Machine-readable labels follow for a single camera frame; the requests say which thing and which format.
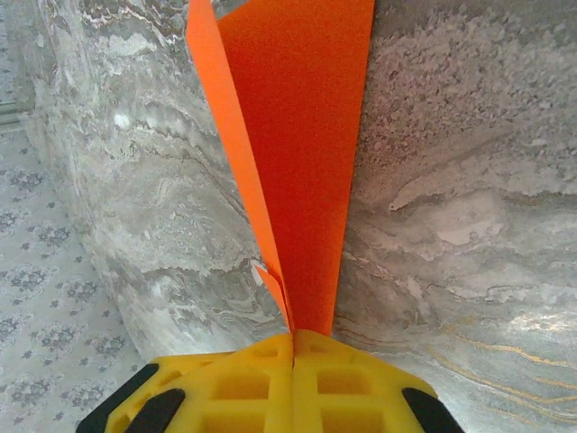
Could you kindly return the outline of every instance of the yellow plastic part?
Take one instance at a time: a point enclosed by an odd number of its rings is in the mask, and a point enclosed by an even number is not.
[[[151,396],[173,388],[186,399],[166,433],[422,433],[401,391],[436,397],[421,379],[306,330],[153,363],[159,371],[110,414],[106,433],[124,433]]]

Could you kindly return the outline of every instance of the black rubber piece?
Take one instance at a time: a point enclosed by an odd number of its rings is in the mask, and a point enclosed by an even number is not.
[[[120,404],[138,390],[156,372],[159,371],[158,364],[146,364],[137,374],[131,377],[126,383],[118,388],[114,394],[100,403],[96,409],[90,412],[86,418],[80,421],[76,428],[77,433],[104,433],[108,415]]]
[[[185,392],[179,388],[155,395],[146,401],[124,433],[164,432],[186,396]]]
[[[405,388],[403,397],[425,433],[464,433],[451,412],[435,397],[415,388]]]

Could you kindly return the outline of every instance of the orange paper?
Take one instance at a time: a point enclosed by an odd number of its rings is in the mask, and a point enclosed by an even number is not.
[[[374,0],[250,0],[187,42],[288,327],[330,335]]]

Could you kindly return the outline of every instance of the marble wall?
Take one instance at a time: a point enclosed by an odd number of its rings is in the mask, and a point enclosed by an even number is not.
[[[184,3],[12,6],[28,134],[147,358],[283,329]],[[334,333],[430,381],[468,431],[577,429],[575,7],[377,5]]]

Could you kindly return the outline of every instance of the orange sheet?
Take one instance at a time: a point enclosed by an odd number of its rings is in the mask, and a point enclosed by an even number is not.
[[[288,327],[330,335],[374,0],[250,0],[187,42]]]

